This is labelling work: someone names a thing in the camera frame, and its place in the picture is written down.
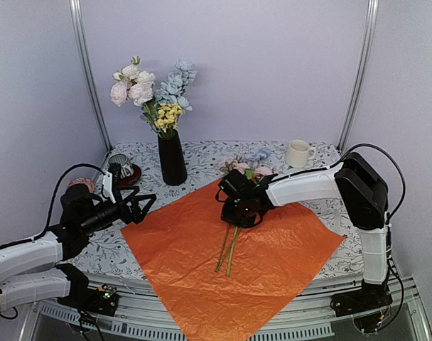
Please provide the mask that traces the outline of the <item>orange yellow wrapping paper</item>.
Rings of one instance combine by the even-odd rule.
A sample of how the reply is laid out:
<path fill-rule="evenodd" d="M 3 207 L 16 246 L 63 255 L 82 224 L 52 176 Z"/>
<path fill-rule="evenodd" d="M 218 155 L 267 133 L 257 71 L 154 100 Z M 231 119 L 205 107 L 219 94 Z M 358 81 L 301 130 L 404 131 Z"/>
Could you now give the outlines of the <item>orange yellow wrapping paper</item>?
<path fill-rule="evenodd" d="M 190 340 L 246 340 L 320 273 L 343 237 L 290 204 L 236 233 L 211 183 L 122 234 L 148 282 Z"/>

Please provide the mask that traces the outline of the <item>yellow artificial flower sprig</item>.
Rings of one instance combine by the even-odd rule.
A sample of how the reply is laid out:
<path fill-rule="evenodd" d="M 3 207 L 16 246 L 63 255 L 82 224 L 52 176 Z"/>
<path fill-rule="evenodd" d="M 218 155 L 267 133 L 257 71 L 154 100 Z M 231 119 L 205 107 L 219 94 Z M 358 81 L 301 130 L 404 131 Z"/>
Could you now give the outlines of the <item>yellow artificial flower sprig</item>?
<path fill-rule="evenodd" d="M 183 115 L 183 108 L 178 104 L 162 104 L 157 111 L 154 125 L 162 139 L 170 139 L 178 132 L 178 120 Z"/>

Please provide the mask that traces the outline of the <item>pink artificial flower stem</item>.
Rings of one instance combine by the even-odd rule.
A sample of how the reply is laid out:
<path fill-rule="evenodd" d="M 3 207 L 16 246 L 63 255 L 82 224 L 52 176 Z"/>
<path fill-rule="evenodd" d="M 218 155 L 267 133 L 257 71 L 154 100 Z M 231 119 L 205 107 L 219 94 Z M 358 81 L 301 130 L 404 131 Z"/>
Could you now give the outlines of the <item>pink artificial flower stem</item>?
<path fill-rule="evenodd" d="M 148 123 L 151 129 L 159 134 L 156 121 L 158 119 L 158 106 L 153 94 L 153 84 L 155 77 L 137 82 L 135 85 L 128 87 L 126 82 L 117 82 L 112 86 L 110 92 L 111 101 L 121 107 L 130 99 L 136 107 L 142 110 L 141 119 Z"/>

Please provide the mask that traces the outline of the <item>blue artificial flower stem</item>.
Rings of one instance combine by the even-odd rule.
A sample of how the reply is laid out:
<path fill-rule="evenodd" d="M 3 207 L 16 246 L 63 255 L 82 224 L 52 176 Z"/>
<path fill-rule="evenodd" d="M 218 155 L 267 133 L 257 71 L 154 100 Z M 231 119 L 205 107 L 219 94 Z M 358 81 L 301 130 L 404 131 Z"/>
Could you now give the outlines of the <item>blue artificial flower stem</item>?
<path fill-rule="evenodd" d="M 156 102 L 162 104 L 179 104 L 184 111 L 192 111 L 193 108 L 185 97 L 189 85 L 197 76 L 198 71 L 194 69 L 194 63 L 188 59 L 181 58 L 175 65 L 174 70 L 167 74 L 167 79 L 155 90 Z"/>

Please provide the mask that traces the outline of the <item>white artificial flower stem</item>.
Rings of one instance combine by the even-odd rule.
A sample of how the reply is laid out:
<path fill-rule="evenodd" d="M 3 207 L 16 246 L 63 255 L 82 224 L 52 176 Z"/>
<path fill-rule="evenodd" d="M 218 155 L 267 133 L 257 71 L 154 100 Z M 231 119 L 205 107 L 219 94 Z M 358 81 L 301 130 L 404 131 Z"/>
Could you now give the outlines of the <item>white artificial flower stem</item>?
<path fill-rule="evenodd" d="M 152 72 L 140 71 L 141 58 L 135 56 L 130 60 L 130 64 L 117 70 L 112 78 L 117 82 L 125 82 L 128 85 L 137 85 L 143 83 L 153 84 L 156 76 Z"/>

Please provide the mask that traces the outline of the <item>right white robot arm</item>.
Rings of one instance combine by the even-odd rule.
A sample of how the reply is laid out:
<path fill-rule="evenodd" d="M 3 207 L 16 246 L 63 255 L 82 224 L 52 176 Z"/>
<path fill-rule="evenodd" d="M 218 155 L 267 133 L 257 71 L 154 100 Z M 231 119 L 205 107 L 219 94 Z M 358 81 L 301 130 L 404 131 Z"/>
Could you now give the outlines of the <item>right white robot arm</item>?
<path fill-rule="evenodd" d="M 383 299 L 380 286 L 388 276 L 388 187 L 360 154 L 351 152 L 323 168 L 290 175 L 272 174 L 258 183 L 238 170 L 231 170 L 218 184 L 226 198 L 223 221 L 241 228 L 262 223 L 264 215 L 277 207 L 314 200 L 341 200 L 352 225 L 359 230 L 363 255 L 363 281 L 356 304 L 372 309 Z"/>

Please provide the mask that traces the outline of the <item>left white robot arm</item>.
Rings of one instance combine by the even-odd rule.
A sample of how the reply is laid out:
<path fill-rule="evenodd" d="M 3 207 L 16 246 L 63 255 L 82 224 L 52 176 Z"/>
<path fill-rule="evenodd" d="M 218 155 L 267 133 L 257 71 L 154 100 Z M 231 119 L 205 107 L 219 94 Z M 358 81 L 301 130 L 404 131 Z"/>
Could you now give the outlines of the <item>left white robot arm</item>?
<path fill-rule="evenodd" d="M 0 245 L 0 315 L 19 305 L 57 298 L 62 305 L 88 313 L 113 316 L 118 295 L 108 285 L 89 287 L 89 279 L 69 264 L 89 244 L 90 237 L 113 222 L 140 223 L 156 195 L 139 194 L 136 186 L 108 200 L 84 184 L 69 187 L 60 199 L 63 213 L 57 225 L 31 239 Z"/>

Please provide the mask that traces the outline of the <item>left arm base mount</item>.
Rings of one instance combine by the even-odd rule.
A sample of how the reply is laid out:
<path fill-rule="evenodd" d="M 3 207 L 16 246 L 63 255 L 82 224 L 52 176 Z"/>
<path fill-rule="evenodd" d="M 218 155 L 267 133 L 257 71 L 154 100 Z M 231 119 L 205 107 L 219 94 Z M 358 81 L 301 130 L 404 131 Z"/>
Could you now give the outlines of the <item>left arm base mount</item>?
<path fill-rule="evenodd" d="M 69 293 L 57 298 L 59 304 L 88 313 L 115 316 L 119 295 L 111 286 L 103 284 L 98 288 L 90 288 L 88 277 L 70 264 L 57 265 L 56 269 L 62 271 L 70 282 Z"/>

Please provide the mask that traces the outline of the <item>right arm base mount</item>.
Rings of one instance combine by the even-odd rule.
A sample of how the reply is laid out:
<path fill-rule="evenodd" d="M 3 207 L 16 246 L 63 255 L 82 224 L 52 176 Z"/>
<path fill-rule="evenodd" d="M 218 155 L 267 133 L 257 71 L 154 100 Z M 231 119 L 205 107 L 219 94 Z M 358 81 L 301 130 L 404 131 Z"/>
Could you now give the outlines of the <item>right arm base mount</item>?
<path fill-rule="evenodd" d="M 337 317 L 362 313 L 391 305 L 392 296 L 388 285 L 368 284 L 362 281 L 361 288 L 356 291 L 338 293 L 331 297 L 330 307 Z"/>

